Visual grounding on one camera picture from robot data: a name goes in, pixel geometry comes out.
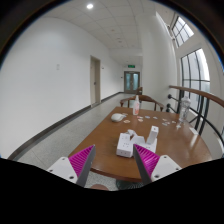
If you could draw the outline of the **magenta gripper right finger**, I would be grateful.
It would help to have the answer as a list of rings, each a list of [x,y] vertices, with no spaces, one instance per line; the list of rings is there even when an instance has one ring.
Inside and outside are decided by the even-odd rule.
[[[133,145],[133,154],[144,185],[181,170],[168,155],[159,156],[140,145]]]

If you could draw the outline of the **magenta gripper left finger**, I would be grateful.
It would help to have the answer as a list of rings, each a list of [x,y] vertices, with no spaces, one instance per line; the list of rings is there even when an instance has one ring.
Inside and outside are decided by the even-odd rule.
[[[59,158],[47,171],[84,187],[95,155],[96,148],[92,145],[70,157]]]

